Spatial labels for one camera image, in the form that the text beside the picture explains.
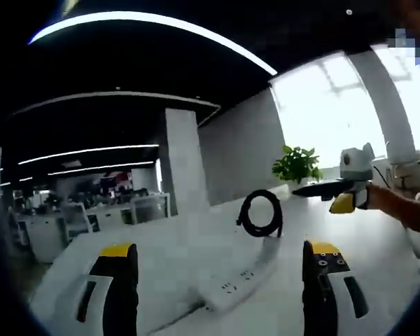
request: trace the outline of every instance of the office desk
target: office desk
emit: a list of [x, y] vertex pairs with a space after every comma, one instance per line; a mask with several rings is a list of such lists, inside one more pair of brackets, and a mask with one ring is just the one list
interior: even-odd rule
[[[175, 216], [80, 236], [48, 270], [31, 308], [48, 323], [56, 297], [77, 274], [87, 272], [103, 247], [131, 241], [138, 244], [141, 258], [139, 334], [172, 321], [195, 300], [189, 289], [196, 279], [241, 268], [258, 254], [262, 239], [235, 226], [239, 203], [187, 218]], [[159, 335], [303, 335], [302, 247], [306, 239], [336, 245], [365, 295], [374, 298], [383, 325], [390, 328], [397, 321], [420, 286], [416, 258], [399, 222], [378, 211], [332, 215], [330, 203], [316, 198], [291, 197], [281, 206], [279, 268], [267, 283], [228, 314], [199, 311]], [[253, 202], [250, 213], [257, 225], [268, 223], [272, 206]]]

